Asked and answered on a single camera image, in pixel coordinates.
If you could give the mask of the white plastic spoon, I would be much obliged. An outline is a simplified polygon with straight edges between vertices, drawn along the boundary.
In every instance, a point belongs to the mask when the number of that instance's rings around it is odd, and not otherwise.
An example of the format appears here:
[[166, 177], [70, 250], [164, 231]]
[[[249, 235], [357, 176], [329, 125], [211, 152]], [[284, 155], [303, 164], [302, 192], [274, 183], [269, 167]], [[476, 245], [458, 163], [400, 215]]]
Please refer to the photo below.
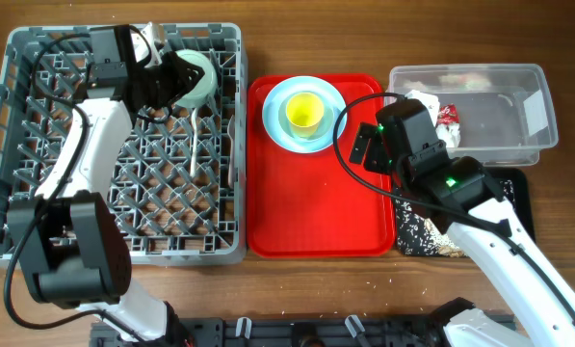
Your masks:
[[191, 125], [193, 128], [193, 139], [191, 147], [191, 164], [190, 164], [190, 176], [194, 177], [196, 175], [196, 160], [197, 160], [197, 144], [198, 144], [198, 118], [199, 109], [195, 108], [191, 112]]

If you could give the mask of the yellow plastic cup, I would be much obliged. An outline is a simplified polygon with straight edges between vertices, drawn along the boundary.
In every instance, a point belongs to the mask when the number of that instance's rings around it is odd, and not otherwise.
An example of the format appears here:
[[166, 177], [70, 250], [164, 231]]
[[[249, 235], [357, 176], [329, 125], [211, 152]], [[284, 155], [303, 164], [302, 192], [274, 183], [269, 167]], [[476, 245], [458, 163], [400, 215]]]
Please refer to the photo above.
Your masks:
[[325, 105], [314, 93], [296, 93], [288, 99], [285, 111], [292, 132], [298, 137], [309, 138], [321, 123]]

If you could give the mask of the light blue plate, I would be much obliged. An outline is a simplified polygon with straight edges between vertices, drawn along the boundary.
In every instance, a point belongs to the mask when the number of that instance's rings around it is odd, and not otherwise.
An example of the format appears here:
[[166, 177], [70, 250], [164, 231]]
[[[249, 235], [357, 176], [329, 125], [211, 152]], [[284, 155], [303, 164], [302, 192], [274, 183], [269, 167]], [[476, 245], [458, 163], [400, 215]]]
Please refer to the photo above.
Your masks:
[[[321, 99], [329, 101], [334, 108], [334, 121], [331, 130], [317, 141], [296, 141], [289, 137], [279, 126], [278, 111], [284, 99], [289, 99], [296, 93], [310, 92]], [[313, 76], [296, 76], [288, 78], [275, 87], [266, 96], [262, 107], [262, 121], [270, 138], [280, 147], [300, 154], [314, 153], [332, 145], [332, 131], [336, 119], [346, 107], [343, 96], [327, 81]]]

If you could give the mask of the white tissue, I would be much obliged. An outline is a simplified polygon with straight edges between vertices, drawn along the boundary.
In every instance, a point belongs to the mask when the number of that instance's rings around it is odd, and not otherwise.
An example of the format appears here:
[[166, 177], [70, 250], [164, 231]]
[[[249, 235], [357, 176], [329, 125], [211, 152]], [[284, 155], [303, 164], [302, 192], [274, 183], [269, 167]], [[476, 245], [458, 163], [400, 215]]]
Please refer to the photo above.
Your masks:
[[458, 123], [439, 123], [435, 132], [437, 137], [445, 143], [446, 148], [455, 148], [460, 142], [460, 125]]

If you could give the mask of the red snack wrapper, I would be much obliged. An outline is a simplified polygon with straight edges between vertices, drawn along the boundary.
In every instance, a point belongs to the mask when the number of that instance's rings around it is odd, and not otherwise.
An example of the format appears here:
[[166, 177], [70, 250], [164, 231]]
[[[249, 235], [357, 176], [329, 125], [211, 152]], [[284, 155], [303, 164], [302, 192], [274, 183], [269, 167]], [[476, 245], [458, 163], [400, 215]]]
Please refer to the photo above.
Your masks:
[[437, 114], [436, 124], [437, 125], [459, 124], [459, 116], [456, 105], [451, 103], [448, 105], [441, 106]]

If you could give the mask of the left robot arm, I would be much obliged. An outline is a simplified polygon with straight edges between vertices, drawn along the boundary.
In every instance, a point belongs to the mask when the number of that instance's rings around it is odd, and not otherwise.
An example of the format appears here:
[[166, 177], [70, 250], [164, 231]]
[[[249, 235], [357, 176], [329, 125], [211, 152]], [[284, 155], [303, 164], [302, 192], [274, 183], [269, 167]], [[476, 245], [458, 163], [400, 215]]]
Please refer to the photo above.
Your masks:
[[118, 155], [146, 109], [170, 114], [204, 69], [143, 37], [130, 24], [86, 33], [92, 62], [73, 96], [73, 119], [49, 176], [29, 200], [13, 201], [7, 226], [14, 242], [10, 270], [20, 270], [31, 297], [95, 315], [135, 346], [191, 346], [195, 340], [173, 307], [132, 277], [130, 252], [106, 196]]

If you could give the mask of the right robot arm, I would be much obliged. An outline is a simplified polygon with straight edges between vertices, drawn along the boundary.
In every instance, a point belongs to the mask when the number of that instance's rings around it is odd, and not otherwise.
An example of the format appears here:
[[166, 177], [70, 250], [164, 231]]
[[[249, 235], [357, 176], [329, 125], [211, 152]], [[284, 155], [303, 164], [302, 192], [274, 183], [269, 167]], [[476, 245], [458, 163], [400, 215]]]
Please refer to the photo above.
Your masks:
[[450, 158], [420, 100], [390, 96], [377, 122], [364, 126], [371, 148], [354, 148], [351, 160], [373, 158], [373, 171], [397, 177], [397, 192], [352, 169], [347, 174], [431, 217], [484, 272], [535, 346], [575, 346], [575, 292], [522, 226], [502, 186], [478, 160]]

